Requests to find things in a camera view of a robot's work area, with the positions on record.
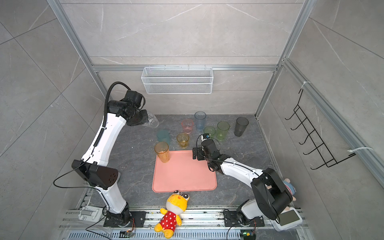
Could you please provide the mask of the tall amber glass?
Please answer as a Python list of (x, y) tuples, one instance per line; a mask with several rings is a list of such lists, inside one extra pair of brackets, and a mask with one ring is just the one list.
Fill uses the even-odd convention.
[(162, 163), (167, 163), (170, 160), (169, 145), (166, 142), (159, 142), (155, 145), (154, 150), (157, 157)]

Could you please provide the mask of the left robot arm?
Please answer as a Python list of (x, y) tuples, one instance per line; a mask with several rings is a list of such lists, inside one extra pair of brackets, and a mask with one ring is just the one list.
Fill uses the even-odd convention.
[(131, 213), (118, 187), (120, 173), (108, 166), (109, 157), (125, 125), (139, 126), (148, 122), (148, 113), (143, 108), (145, 103), (144, 96), (132, 90), (127, 90), (119, 101), (107, 100), (97, 136), (82, 159), (72, 163), (77, 174), (99, 192), (106, 204), (106, 218), (111, 227), (129, 225)]

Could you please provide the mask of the pink plastic tray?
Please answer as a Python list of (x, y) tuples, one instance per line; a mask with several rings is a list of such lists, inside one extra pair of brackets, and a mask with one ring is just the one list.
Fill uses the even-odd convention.
[(156, 157), (152, 184), (155, 193), (213, 191), (216, 187), (216, 173), (209, 170), (207, 161), (194, 160), (191, 150), (170, 151), (166, 163)]

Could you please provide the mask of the blue tall glass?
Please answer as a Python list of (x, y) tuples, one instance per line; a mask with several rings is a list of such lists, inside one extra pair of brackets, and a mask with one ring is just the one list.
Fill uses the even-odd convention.
[(203, 131), (206, 124), (207, 115), (203, 111), (198, 111), (194, 115), (195, 117), (195, 126), (198, 131)]

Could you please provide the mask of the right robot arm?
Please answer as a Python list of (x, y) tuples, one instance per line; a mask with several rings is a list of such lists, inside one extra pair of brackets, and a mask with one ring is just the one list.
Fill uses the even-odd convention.
[(237, 208), (241, 224), (248, 224), (256, 217), (266, 216), (280, 222), (281, 213), (289, 207), (294, 197), (274, 169), (255, 169), (221, 154), (211, 139), (203, 139), (200, 146), (193, 147), (193, 159), (207, 161), (209, 170), (233, 177), (250, 187), (253, 200), (247, 200)]

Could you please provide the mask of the clear glass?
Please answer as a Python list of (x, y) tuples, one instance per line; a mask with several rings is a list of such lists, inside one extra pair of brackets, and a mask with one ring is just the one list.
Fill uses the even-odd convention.
[(149, 127), (149, 128), (157, 128), (159, 126), (159, 120), (157, 119), (157, 117), (149, 111), (147, 111), (147, 114), (148, 114), (148, 121), (144, 123), (143, 126)]

